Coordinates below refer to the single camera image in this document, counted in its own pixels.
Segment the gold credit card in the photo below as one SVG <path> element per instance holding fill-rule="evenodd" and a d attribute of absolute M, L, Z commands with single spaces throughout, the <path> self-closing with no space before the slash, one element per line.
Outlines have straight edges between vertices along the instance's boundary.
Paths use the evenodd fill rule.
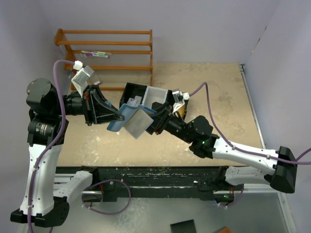
<path fill-rule="evenodd" d="M 180 116 L 185 119 L 186 115 L 187 115 L 187 107 L 186 105 L 183 105 L 179 110 L 178 113 L 180 114 Z"/>

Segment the blue leather card holder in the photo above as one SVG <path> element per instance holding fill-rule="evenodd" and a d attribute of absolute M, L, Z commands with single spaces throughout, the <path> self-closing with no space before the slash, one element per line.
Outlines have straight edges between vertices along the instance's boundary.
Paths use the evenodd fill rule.
<path fill-rule="evenodd" d="M 124 128 L 135 139 L 138 139 L 151 126 L 154 121 L 151 115 L 156 114 L 155 110 L 140 104 L 135 106 L 123 104 L 118 112 L 124 116 L 124 120 L 111 122 L 107 130 L 119 132 Z"/>

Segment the silver VIP credit card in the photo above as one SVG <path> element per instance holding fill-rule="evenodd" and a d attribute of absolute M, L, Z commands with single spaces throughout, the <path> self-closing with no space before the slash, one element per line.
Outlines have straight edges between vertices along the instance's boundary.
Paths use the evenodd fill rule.
<path fill-rule="evenodd" d="M 141 96 L 135 96 L 134 98 L 129 98 L 127 104 L 132 107 L 137 107 L 140 105 Z"/>

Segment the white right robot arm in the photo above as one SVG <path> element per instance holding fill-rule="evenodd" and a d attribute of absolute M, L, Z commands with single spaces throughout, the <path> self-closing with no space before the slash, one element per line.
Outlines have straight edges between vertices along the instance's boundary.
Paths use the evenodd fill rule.
<path fill-rule="evenodd" d="M 277 150 L 260 149 L 230 142 L 212 132 L 213 127 L 204 116 L 186 123 L 173 113 L 168 102 L 154 102 L 149 134 L 167 131 L 190 145 L 189 149 L 200 158 L 223 159 L 243 164 L 242 168 L 228 166 L 221 172 L 223 182 L 231 186 L 245 183 L 268 184 L 273 189 L 292 194 L 295 192 L 297 165 L 292 151 L 284 146 Z"/>

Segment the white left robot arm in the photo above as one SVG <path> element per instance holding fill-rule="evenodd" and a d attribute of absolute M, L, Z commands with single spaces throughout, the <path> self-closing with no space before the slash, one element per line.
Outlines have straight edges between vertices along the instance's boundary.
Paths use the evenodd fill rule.
<path fill-rule="evenodd" d="M 82 93 L 62 95 L 47 79 L 39 78 L 27 87 L 30 107 L 28 125 L 29 174 L 24 199 L 10 220 L 53 228 L 62 225 L 70 204 L 87 187 L 99 181 L 99 170 L 83 166 L 60 189 L 54 190 L 57 161 L 65 141 L 67 115 L 83 115 L 87 125 L 124 120 L 96 85 L 87 85 Z"/>

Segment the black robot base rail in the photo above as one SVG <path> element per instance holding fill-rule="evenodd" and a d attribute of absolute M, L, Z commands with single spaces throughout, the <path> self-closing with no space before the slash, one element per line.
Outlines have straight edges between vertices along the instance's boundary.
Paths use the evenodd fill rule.
<path fill-rule="evenodd" d="M 224 166 L 100 166 L 57 167 L 54 188 L 58 189 L 79 170 L 94 172 L 93 183 L 108 181 L 83 191 L 104 202 L 118 198 L 200 199 L 232 202 L 242 185 L 225 181 Z"/>

